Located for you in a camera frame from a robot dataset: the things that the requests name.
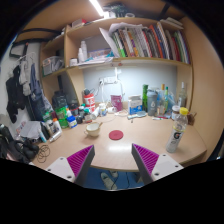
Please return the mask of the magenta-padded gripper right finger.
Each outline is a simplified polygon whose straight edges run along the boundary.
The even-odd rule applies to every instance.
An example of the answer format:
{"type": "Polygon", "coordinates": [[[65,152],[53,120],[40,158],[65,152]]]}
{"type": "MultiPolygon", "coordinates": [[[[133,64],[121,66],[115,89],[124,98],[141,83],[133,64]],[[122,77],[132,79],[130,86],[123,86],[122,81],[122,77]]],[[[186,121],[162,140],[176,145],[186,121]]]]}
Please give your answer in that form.
{"type": "Polygon", "coordinates": [[[132,144],[132,156],[145,185],[164,178],[183,168],[168,154],[157,154],[145,147],[132,144]]]}

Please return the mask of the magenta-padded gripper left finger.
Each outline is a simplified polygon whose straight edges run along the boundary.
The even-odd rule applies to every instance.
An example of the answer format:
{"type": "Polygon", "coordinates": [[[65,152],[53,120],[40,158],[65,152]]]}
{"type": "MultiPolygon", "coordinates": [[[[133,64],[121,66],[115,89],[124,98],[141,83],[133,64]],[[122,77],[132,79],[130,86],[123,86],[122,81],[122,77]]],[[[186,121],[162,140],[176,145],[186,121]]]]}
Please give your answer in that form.
{"type": "Polygon", "coordinates": [[[94,156],[95,148],[90,145],[67,158],[59,157],[47,168],[47,171],[76,185],[83,186],[94,156]]]}

